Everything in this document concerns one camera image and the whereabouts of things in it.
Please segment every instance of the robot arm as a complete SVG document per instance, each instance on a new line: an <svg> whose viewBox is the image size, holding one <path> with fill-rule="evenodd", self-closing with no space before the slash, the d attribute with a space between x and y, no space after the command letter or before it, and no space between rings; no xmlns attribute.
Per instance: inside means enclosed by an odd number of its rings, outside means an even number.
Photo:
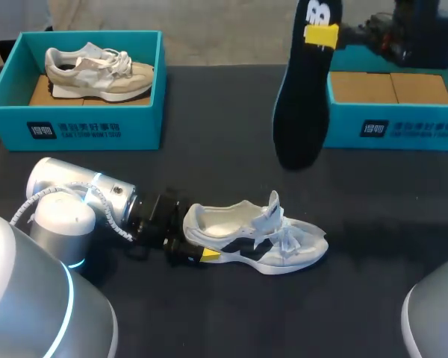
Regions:
<svg viewBox="0 0 448 358"><path fill-rule="evenodd" d="M393 14L377 13L357 28L343 25L337 49L365 45L401 67L448 69L448 14L439 0L396 0Z"/></svg>

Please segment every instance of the brown cardboard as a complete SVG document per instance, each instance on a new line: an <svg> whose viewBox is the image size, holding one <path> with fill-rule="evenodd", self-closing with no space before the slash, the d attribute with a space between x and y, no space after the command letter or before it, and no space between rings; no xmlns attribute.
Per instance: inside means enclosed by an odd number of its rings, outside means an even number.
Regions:
<svg viewBox="0 0 448 358"><path fill-rule="evenodd" d="M331 80L337 102L397 103L389 74L332 72Z"/></svg>
<svg viewBox="0 0 448 358"><path fill-rule="evenodd" d="M48 89L48 78L41 75L38 78L37 86L30 99L30 106L146 106L149 104L150 97L127 101L123 103L108 103L101 99L82 99L53 98Z"/></svg>
<svg viewBox="0 0 448 358"><path fill-rule="evenodd" d="M331 72L335 101L359 103L365 100L365 72Z"/></svg>
<svg viewBox="0 0 448 358"><path fill-rule="evenodd" d="M48 78L41 75L30 99L30 106L82 106L82 98L56 99L48 90Z"/></svg>
<svg viewBox="0 0 448 358"><path fill-rule="evenodd" d="M398 103L389 74L368 73L367 103Z"/></svg>
<svg viewBox="0 0 448 358"><path fill-rule="evenodd" d="M448 104L448 91L440 75L392 73L399 103Z"/></svg>

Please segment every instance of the beige sneaker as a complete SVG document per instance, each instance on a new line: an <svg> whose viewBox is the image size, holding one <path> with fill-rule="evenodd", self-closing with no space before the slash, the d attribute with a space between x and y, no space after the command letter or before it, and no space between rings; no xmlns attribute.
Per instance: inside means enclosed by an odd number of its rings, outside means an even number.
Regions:
<svg viewBox="0 0 448 358"><path fill-rule="evenodd" d="M125 51L101 49L92 43L75 52L49 48L45 68L55 98L129 101L149 90L154 77L153 66L131 62Z"/></svg>

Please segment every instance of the black table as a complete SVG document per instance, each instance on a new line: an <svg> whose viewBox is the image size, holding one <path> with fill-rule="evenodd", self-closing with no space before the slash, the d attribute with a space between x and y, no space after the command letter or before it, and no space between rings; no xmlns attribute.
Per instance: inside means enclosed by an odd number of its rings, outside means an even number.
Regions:
<svg viewBox="0 0 448 358"><path fill-rule="evenodd" d="M286 216L328 233L324 260L280 277L240 264L173 268L160 251L139 263L102 249L89 265L103 275L90 279L116 310L118 357L407 357L402 302L448 260L448 154L324 150L311 169L285 172L270 133L283 70L169 68L158 152L8 153L0 143L7 219L34 164L53 156L207 205L265 205L275 189Z"/></svg>

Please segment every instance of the teal shoe box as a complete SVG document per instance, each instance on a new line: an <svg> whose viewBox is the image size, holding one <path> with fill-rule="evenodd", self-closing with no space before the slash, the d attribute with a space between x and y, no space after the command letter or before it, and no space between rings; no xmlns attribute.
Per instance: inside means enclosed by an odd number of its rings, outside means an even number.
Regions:
<svg viewBox="0 0 448 358"><path fill-rule="evenodd" d="M448 91L448 70L402 69L363 46L336 51L331 71L441 75ZM339 103L335 101L330 74L327 100L327 148L448 151L448 105Z"/></svg>
<svg viewBox="0 0 448 358"><path fill-rule="evenodd" d="M87 42L155 67L149 105L28 106L46 50L76 51ZM160 31L23 33L0 74L1 140L10 151L159 149L166 77Z"/></svg>

